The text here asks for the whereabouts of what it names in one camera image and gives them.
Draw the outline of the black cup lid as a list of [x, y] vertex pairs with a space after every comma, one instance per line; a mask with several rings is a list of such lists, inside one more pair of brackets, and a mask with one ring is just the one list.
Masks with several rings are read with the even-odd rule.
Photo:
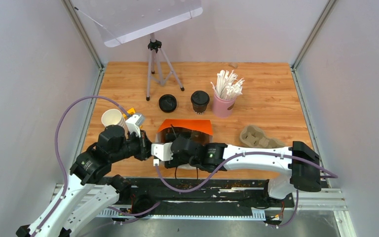
[[194, 105], [203, 106], [209, 103], [210, 97], [205, 91], [198, 90], [191, 95], [190, 100]]

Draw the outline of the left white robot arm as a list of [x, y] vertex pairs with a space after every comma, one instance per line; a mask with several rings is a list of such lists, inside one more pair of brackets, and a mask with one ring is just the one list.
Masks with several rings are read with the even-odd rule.
[[68, 182], [49, 207], [32, 224], [20, 226], [18, 237], [75, 237], [102, 210], [128, 203], [131, 184], [120, 175], [112, 177], [97, 194], [83, 205], [79, 202], [112, 169], [112, 163], [134, 157], [144, 161], [151, 156], [151, 141], [146, 132], [125, 133], [123, 127], [110, 125], [98, 141], [81, 153], [70, 168]]

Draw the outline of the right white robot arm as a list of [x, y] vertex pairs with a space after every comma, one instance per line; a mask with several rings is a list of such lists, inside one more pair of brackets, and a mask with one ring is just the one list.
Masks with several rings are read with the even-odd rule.
[[153, 145], [152, 154], [166, 167], [189, 165], [211, 174], [229, 170], [277, 172], [262, 192], [263, 202], [275, 206], [295, 190], [321, 191], [320, 156], [304, 142], [272, 149], [244, 148], [225, 143], [202, 145], [179, 136], [173, 142]]

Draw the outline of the black paper coffee cup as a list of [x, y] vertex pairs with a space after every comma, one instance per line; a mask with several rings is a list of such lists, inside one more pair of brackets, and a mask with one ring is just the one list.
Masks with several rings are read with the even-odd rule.
[[206, 112], [208, 104], [208, 102], [203, 104], [192, 103], [192, 109], [196, 114], [202, 115]]

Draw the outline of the orange paper bag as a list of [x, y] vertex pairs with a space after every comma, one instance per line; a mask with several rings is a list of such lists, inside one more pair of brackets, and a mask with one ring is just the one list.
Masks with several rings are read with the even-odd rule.
[[211, 160], [208, 155], [208, 147], [213, 142], [211, 121], [208, 119], [166, 119], [159, 127], [154, 143], [173, 142], [180, 135], [204, 145], [206, 153], [201, 157], [199, 164], [184, 164], [178, 167], [183, 169], [198, 168], [207, 172], [213, 171], [214, 165], [208, 163]]

